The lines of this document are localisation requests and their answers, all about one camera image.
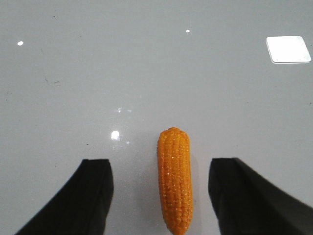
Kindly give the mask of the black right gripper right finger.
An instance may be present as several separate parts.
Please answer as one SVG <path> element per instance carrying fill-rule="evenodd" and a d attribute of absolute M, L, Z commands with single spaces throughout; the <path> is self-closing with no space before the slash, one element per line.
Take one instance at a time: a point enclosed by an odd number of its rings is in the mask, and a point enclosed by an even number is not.
<path fill-rule="evenodd" d="M 223 235 L 311 235 L 313 209 L 239 158 L 213 158 L 208 193 Z"/>

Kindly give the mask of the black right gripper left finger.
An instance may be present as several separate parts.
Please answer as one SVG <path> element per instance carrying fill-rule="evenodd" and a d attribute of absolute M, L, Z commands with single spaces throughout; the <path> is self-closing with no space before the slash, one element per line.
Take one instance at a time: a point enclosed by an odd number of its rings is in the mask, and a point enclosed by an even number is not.
<path fill-rule="evenodd" d="M 108 159 L 84 159 L 19 235 L 102 235 L 114 184 Z"/>

